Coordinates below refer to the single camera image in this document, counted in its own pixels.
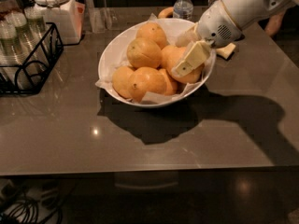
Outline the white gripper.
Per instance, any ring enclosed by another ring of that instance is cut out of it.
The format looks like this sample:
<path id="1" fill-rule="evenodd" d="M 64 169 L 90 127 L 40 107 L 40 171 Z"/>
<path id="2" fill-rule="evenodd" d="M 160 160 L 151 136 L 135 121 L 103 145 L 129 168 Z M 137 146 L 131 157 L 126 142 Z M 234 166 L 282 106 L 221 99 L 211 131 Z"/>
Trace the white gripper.
<path id="1" fill-rule="evenodd" d="M 209 58 L 211 48 L 223 48 L 241 36 L 242 32 L 230 16 L 227 7 L 222 0 L 218 0 L 203 13 L 198 26 L 196 23 L 178 36 L 177 47 L 190 44 L 172 68 L 171 74 L 175 77 L 187 76 Z"/>

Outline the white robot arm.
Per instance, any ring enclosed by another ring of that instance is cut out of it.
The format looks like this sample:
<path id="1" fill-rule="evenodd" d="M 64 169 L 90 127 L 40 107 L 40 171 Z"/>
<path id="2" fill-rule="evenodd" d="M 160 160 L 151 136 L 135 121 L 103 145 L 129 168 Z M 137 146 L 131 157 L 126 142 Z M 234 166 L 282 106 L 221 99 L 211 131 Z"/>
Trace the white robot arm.
<path id="1" fill-rule="evenodd" d="M 226 47 L 254 22 L 298 4 L 299 0 L 209 0 L 199 21 L 178 37 L 176 45 L 187 49 L 171 74 L 188 75 L 208 59 L 212 49 Z"/>

